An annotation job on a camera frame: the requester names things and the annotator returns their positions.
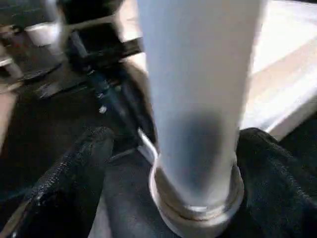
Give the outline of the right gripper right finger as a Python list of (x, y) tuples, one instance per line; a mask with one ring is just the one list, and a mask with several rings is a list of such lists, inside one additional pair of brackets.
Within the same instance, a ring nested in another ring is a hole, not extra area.
[(266, 238), (317, 236), (317, 177), (268, 133), (240, 131), (238, 166), (247, 209)]

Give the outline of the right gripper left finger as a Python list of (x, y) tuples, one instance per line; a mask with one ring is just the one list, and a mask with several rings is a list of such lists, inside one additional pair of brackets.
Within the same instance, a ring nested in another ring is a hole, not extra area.
[(86, 238), (96, 216), (114, 134), (89, 129), (28, 191), (2, 238)]

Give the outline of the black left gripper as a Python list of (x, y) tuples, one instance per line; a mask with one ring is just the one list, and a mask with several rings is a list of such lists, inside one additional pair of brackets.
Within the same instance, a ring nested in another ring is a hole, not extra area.
[(144, 93), (123, 60), (142, 53), (140, 38), (122, 41), (110, 23), (72, 30), (67, 39), (72, 68), (87, 78), (100, 106), (146, 111)]

